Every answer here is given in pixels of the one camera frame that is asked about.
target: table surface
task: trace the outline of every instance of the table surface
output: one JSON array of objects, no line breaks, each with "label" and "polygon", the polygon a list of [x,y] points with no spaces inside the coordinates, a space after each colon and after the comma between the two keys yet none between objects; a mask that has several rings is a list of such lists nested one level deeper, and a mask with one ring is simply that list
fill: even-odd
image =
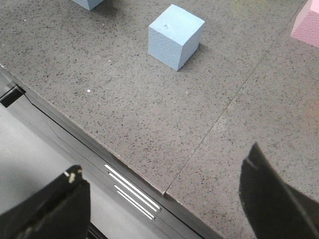
[{"label": "table surface", "polygon": [[[205,20],[178,71],[148,55],[170,4]],[[304,0],[0,4],[0,64],[225,238],[253,238],[238,196],[257,141],[319,200],[319,49],[290,37]]]}]

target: gray speckled table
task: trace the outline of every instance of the gray speckled table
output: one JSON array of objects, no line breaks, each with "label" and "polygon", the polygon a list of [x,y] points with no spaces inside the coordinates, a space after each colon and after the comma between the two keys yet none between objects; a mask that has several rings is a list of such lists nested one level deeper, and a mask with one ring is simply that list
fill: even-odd
[{"label": "gray speckled table", "polygon": [[[206,21],[178,72],[147,54],[148,25],[171,3]],[[252,238],[237,192],[254,141],[319,200],[319,50],[289,37],[303,4],[1,1],[0,63],[225,238]]]}]

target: blue foam cube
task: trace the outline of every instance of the blue foam cube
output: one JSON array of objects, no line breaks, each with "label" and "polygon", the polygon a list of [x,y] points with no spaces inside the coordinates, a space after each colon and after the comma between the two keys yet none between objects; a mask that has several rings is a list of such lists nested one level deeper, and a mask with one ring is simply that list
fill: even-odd
[{"label": "blue foam cube", "polygon": [[92,10],[98,4],[103,2],[103,0],[73,0],[73,1],[88,10]]},{"label": "blue foam cube", "polygon": [[198,48],[204,23],[172,4],[149,25],[149,54],[178,71]]}]

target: pink cube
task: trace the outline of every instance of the pink cube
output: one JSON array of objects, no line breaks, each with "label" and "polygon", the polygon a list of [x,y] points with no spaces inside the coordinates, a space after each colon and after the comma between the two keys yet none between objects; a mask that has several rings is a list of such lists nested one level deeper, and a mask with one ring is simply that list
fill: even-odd
[{"label": "pink cube", "polygon": [[291,37],[319,47],[319,0],[308,0],[296,18]]}]

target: cube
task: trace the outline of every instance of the cube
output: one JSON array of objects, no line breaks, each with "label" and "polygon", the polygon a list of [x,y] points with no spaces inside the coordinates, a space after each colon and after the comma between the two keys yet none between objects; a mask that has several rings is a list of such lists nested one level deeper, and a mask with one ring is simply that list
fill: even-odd
[{"label": "cube", "polygon": [[73,0],[73,1],[88,10],[92,10],[98,4],[103,2],[103,0]]},{"label": "cube", "polygon": [[319,0],[308,0],[298,13],[291,37],[319,47]]},{"label": "cube", "polygon": [[198,48],[204,23],[172,4],[149,25],[149,54],[178,71]]}]

